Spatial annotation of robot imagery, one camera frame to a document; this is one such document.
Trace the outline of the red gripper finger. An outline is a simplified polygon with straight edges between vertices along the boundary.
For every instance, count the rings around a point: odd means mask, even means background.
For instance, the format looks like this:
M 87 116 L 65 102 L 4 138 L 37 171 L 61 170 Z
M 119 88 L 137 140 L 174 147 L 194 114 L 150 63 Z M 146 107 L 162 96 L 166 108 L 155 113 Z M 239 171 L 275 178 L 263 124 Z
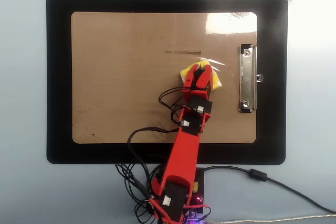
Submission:
M 184 89 L 197 89 L 195 73 L 199 68 L 200 65 L 190 65 L 184 69 Z
M 210 65 L 204 67 L 199 66 L 195 71 L 196 87 L 199 90 L 205 90 L 208 94 L 211 93 L 213 88 L 213 69 Z

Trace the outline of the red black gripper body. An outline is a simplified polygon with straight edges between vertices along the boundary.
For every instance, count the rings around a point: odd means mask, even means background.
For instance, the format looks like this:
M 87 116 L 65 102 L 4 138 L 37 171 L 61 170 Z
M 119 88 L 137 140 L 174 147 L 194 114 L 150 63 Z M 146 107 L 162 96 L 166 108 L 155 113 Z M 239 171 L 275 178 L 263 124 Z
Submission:
M 209 100 L 212 89 L 193 89 L 183 87 L 182 94 L 185 104 L 184 109 L 196 111 L 197 113 L 211 113 L 213 103 Z

